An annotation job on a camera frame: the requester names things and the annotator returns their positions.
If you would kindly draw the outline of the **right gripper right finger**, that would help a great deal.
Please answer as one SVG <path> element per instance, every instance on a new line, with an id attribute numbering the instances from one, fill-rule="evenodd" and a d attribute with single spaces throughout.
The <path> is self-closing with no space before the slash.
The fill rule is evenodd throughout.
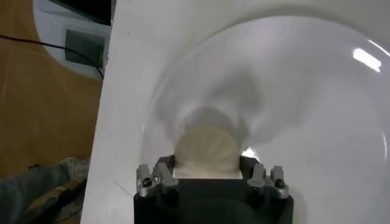
<path id="1" fill-rule="evenodd" d="M 278 200 L 289 197 L 289 186 L 284 179 L 282 166 L 274 166 L 268 175 L 265 166 L 256 158 L 240 156 L 239 170 L 246 183 L 261 196 L 269 191 L 271 197 Z"/>

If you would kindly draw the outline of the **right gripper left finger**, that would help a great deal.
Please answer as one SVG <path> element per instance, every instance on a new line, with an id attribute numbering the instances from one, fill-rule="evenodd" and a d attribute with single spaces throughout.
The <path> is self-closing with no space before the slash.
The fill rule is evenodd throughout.
<path id="1" fill-rule="evenodd" d="M 179 180 L 173 177 L 175 156 L 160 157 L 150 172 L 147 164 L 141 164 L 136 170 L 137 194 L 143 198 L 151 198 L 159 189 L 165 196 L 176 195 L 179 191 Z"/>

